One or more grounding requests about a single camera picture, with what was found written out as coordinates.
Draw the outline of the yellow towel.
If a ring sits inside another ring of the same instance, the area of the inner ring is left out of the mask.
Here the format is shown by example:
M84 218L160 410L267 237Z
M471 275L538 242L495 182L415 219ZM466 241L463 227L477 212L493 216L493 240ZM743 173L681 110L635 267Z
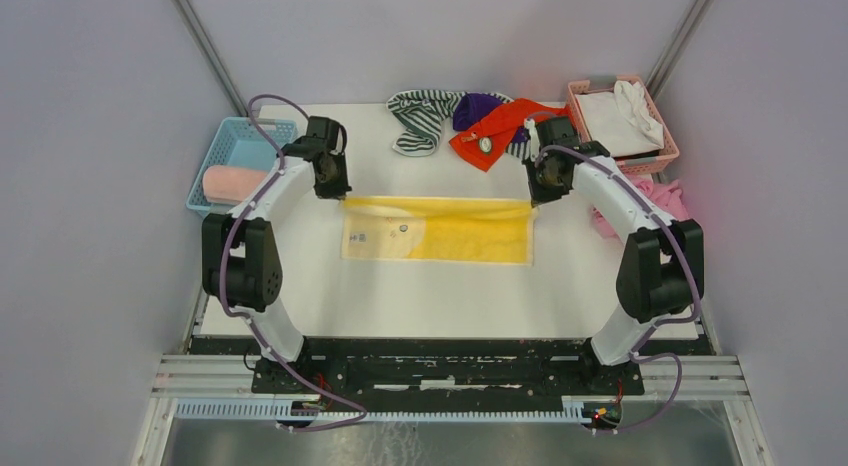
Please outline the yellow towel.
M342 206L345 259L533 262L537 210L527 201L370 196Z

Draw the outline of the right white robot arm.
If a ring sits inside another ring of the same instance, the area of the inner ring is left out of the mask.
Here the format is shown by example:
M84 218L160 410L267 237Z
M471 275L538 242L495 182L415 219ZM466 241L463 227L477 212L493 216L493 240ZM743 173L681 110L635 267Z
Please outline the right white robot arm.
M678 220L651 201L598 141L580 140L566 116L534 113L524 160L531 202L550 203L575 192L594 207L622 241L615 282L618 304L587 342L577 368L580 386L602 394L618 379L616 366L633 361L653 333L701 315L704 234L693 219Z

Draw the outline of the light pink towel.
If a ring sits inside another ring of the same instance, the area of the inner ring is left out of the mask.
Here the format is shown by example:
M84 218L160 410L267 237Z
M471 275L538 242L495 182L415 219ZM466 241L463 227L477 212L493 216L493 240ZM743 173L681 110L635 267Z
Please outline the light pink towel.
M251 198L268 173L243 167L214 165L202 175L201 186L210 203L237 205Z

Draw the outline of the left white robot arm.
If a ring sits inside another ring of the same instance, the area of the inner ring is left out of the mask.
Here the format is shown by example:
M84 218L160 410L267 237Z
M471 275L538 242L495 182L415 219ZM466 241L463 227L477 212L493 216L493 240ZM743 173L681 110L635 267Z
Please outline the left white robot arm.
M313 383L313 364L300 357L305 339L280 297L283 269L274 226L312 194L341 201L351 192L347 131L334 119L312 116L305 133L281 147L281 157L247 198L227 213L210 213L201 227L204 291L231 318L241 319L261 355L279 362L278 382L293 393Z

